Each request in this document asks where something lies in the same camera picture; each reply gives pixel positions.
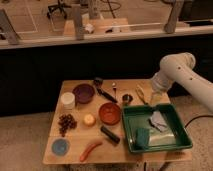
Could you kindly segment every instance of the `purple bowl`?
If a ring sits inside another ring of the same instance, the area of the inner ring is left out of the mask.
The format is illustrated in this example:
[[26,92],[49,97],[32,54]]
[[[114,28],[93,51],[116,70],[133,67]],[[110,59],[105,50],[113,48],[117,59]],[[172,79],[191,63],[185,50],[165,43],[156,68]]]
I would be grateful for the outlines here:
[[76,102],[82,104],[89,103],[95,94],[93,86],[89,84],[79,84],[72,92],[75,95]]

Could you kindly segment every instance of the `green tray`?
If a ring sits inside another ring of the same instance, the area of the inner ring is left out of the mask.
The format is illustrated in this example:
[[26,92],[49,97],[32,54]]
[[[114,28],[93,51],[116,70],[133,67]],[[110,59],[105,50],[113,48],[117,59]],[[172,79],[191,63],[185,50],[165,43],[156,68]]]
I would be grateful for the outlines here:
[[[149,118],[155,110],[159,110],[167,123],[167,130],[164,132],[158,131],[150,125]],[[170,151],[192,148],[190,140],[183,124],[171,104],[159,104],[150,107],[143,106],[127,106],[123,110],[123,125],[131,153],[145,153],[156,151]],[[136,130],[138,128],[149,129],[150,140],[148,148],[141,149],[135,145]]]

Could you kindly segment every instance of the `grapes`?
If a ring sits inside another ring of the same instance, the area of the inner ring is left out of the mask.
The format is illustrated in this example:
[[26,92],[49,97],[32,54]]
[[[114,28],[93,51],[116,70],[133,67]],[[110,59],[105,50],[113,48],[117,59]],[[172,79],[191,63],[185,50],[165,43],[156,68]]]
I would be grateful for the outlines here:
[[74,117],[71,114],[64,114],[59,117],[60,125],[59,132],[62,137],[65,136],[67,130],[69,129],[75,129],[77,127],[77,121],[74,119]]

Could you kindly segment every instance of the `small bowl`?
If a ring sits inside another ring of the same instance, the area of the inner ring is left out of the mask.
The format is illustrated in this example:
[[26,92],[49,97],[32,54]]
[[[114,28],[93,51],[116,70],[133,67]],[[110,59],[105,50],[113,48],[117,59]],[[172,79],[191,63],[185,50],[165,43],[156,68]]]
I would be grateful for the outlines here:
[[93,86],[89,84],[79,84],[72,92],[75,95],[76,103],[81,104],[89,103],[95,94]]
[[52,152],[57,156],[64,156],[69,150],[69,142],[65,139],[57,139],[52,144]]
[[108,125],[115,125],[121,119],[121,109],[115,103],[105,103],[99,109],[101,121]]

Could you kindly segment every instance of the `wooden table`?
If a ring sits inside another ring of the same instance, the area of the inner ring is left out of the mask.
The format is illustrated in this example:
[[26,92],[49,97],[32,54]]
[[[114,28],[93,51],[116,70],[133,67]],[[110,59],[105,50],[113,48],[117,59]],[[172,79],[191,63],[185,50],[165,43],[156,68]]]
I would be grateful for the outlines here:
[[[122,96],[126,93],[133,96],[131,105],[143,104],[138,98],[135,88],[140,84],[145,90],[146,101],[150,100],[152,89],[149,80],[104,80],[103,89],[113,95],[112,83],[117,84],[117,100],[118,105],[122,105]],[[81,83],[90,83],[91,80],[74,80],[64,81],[60,95],[67,91],[72,91],[73,88]],[[115,134],[121,137],[118,145],[114,145],[109,141],[109,138],[100,131],[100,126],[103,125],[98,117],[99,107],[108,102],[104,97],[95,95],[89,104],[78,104],[75,109],[66,110],[63,105],[58,101],[55,115],[53,118],[51,130],[48,137],[48,142],[43,158],[44,164],[81,164],[79,157],[85,150],[88,143],[94,139],[101,139],[103,145],[97,147],[90,153],[87,160],[83,163],[131,163],[131,162],[169,162],[169,161],[184,161],[191,159],[191,150],[170,151],[170,152],[155,152],[144,154],[131,154],[128,150],[127,142],[125,141],[125,133],[123,130],[122,121],[114,126],[108,128]],[[161,103],[169,103],[170,100],[167,94],[163,94],[160,101]],[[65,156],[56,156],[51,151],[52,143],[61,138],[59,134],[59,116],[61,114],[71,113],[78,122],[76,129],[67,132],[65,139],[70,142],[69,151]],[[96,116],[96,124],[93,127],[87,127],[83,124],[82,120],[85,114],[93,114]]]
[[[94,26],[93,34],[105,34],[105,31],[112,28],[113,23],[116,26],[120,26],[121,32],[130,32],[130,27],[126,18],[115,18],[115,19],[83,19],[83,25],[92,24]],[[73,20],[67,20],[64,26],[64,36],[74,36],[75,28]]]

